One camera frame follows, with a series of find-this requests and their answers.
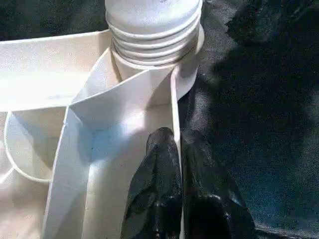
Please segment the black fabric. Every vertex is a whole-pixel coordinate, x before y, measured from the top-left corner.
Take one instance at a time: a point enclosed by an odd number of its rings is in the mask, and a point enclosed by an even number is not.
[[[122,225],[122,239],[177,239],[182,187],[178,150],[169,128],[147,141],[146,156],[134,174]]]
[[[266,42],[303,16],[314,0],[248,0],[227,23],[227,33],[238,43]]]
[[[319,10],[259,45],[228,34],[241,1],[207,1],[205,43],[180,124],[237,182],[256,227],[319,238]]]
[[[198,131],[182,132],[187,239],[255,239],[255,225],[236,182]]]

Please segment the dark background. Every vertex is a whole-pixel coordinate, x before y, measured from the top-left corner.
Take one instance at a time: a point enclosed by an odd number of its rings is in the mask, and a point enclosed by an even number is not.
[[[210,0],[181,126],[207,136],[259,228],[319,238],[319,10],[258,46],[227,23],[241,0]],[[103,0],[1,0],[0,40],[103,30]]]

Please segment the black shiny object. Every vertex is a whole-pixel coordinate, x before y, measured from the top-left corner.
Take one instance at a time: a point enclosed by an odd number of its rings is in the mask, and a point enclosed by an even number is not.
[[[147,141],[146,156],[130,185],[122,239],[176,239],[182,188],[173,133],[163,127]]]
[[[182,134],[187,239],[254,239],[255,225],[238,187],[198,131]]]

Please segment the plastic lid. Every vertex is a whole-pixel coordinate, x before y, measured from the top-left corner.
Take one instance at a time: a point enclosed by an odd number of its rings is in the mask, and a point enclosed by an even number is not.
[[[156,34],[191,21],[202,0],[106,0],[106,20],[120,31]]]

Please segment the white ribbed cylinder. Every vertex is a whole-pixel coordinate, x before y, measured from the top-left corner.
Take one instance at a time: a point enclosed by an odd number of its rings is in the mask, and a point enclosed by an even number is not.
[[[163,66],[197,45],[202,0],[106,0],[117,53],[128,62]]]

